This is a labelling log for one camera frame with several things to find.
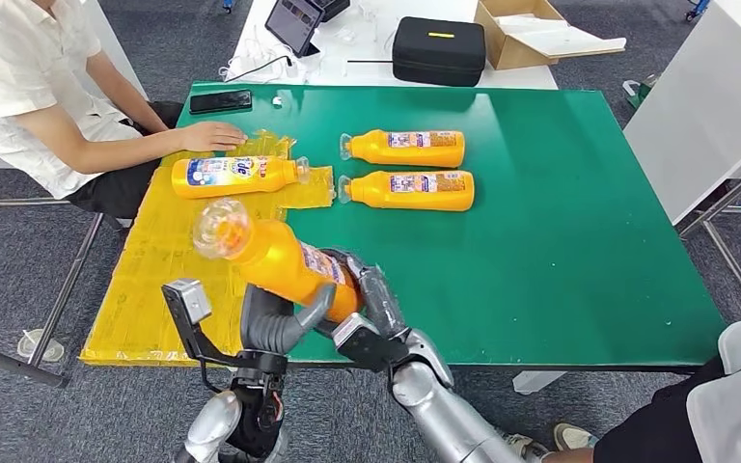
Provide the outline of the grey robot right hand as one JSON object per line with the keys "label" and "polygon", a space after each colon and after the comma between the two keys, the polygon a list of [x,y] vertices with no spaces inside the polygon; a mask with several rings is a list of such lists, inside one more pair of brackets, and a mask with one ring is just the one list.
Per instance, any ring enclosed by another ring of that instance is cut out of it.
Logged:
{"label": "grey robot right hand", "polygon": [[334,248],[323,248],[322,251],[342,264],[352,281],[358,285],[366,318],[379,334],[388,340],[405,340],[409,327],[382,269],[378,265],[367,264],[346,251]]}

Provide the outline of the person's right hand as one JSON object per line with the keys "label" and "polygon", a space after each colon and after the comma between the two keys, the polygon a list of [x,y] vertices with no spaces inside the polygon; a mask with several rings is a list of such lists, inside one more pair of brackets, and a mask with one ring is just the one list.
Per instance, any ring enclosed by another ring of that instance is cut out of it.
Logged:
{"label": "person's right hand", "polygon": [[182,150],[195,152],[228,151],[242,146],[248,136],[230,123],[201,122],[177,130]]}

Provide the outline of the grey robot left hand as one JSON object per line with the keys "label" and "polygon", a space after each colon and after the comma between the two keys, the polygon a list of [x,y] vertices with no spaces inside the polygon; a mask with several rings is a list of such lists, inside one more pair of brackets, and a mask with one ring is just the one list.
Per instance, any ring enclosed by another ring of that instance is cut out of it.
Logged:
{"label": "grey robot left hand", "polygon": [[335,284],[321,284],[314,300],[296,310],[292,301],[248,284],[240,319],[242,347],[287,355],[309,332],[330,338],[336,324],[326,320],[326,315],[335,296]]}

